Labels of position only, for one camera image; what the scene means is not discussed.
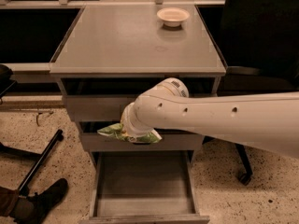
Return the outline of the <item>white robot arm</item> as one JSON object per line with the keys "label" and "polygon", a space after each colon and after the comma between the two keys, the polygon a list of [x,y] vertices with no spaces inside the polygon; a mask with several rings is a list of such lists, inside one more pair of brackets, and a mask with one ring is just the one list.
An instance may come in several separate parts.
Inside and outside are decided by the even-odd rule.
{"label": "white robot arm", "polygon": [[299,92],[191,98],[168,78],[126,106],[121,123],[132,137],[183,130],[299,158]]}

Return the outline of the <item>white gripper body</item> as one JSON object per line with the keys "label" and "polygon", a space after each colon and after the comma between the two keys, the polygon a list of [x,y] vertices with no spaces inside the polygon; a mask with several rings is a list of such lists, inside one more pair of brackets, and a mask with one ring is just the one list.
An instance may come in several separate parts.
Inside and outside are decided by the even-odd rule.
{"label": "white gripper body", "polygon": [[130,103],[126,106],[121,115],[121,124],[129,136],[140,137],[153,130],[152,127],[143,124],[136,115],[135,104]]}

